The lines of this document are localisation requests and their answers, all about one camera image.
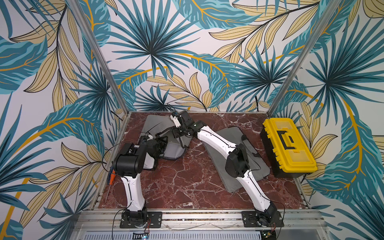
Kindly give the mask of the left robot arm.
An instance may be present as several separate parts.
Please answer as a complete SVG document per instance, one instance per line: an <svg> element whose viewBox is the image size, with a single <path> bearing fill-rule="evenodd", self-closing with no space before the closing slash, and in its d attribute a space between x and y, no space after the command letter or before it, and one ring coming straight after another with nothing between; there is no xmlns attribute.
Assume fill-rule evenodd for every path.
<svg viewBox="0 0 384 240"><path fill-rule="evenodd" d="M112 167L124 184L127 206L122 212L121 228L143 228L150 224L148 208L142 193L142 171L154 171L166 150L168 137L142 136L138 145L123 142Z"/></svg>

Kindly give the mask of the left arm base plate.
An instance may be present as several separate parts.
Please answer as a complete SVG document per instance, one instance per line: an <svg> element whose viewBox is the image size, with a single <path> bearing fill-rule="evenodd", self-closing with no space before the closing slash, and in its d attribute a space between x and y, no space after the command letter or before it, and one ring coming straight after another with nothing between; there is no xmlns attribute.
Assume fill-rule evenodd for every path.
<svg viewBox="0 0 384 240"><path fill-rule="evenodd" d="M162 226L162 220L162 212L123 211L119 227L121 229L141 229L144 227L159 229Z"/></svg>

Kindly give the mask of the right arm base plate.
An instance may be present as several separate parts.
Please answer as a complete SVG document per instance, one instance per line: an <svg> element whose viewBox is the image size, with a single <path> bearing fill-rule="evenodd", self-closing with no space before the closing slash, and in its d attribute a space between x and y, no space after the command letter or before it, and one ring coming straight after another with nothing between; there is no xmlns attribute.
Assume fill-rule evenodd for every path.
<svg viewBox="0 0 384 240"><path fill-rule="evenodd" d="M243 211L241 215L245 228L279 228L284 226L283 217L279 211L272 215L260 211Z"/></svg>

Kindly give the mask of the grey zippered laptop bag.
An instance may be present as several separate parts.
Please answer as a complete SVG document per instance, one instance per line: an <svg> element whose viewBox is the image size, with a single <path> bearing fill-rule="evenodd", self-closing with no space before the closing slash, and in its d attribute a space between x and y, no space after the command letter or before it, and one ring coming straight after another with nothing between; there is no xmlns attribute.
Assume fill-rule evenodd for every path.
<svg viewBox="0 0 384 240"><path fill-rule="evenodd" d="M179 159L187 151L187 148L189 147L192 139L185 136L181 138L175 138L172 133L172 127L174 126L175 125L171 120L171 116L147 116L144 128L140 135L139 145L144 145L147 148L147 140L160 137L168 137L168 144L164 154L159 158L154 159L165 159L172 161Z"/></svg>

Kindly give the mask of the grey laptop sleeve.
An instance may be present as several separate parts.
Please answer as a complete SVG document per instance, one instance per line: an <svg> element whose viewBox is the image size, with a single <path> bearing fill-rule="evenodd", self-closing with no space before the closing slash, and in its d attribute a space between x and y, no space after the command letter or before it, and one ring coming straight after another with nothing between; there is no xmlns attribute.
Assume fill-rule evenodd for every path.
<svg viewBox="0 0 384 240"><path fill-rule="evenodd" d="M270 168L251 144L248 136L246 136L240 128L225 128L217 131L216 134L234 143L236 146L243 146L243 150L245 150L247 154L248 164L246 164L242 150L236 151L236 154L231 157L231 160L228 162L227 158L214 147L207 143L203 143L227 192L233 193L243 187L241 183L236 180L236 176L234 175L234 173L240 169L243 169L244 173L246 167L249 167L250 170L252 170L252 175L256 181L260 181L270 175Z"/></svg>

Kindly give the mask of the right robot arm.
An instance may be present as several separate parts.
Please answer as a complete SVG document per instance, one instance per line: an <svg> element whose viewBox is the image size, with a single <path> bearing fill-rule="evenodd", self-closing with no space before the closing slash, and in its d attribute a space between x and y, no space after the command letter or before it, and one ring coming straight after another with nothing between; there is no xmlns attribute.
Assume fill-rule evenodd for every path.
<svg viewBox="0 0 384 240"><path fill-rule="evenodd" d="M251 219L261 227L283 227L284 215L278 211L258 185L249 165L248 153L244 144L232 143L202 121L194 121L187 111L172 112L171 121L175 138L182 136L199 139L211 146L226 159L225 170L246 190L252 200L256 216Z"/></svg>

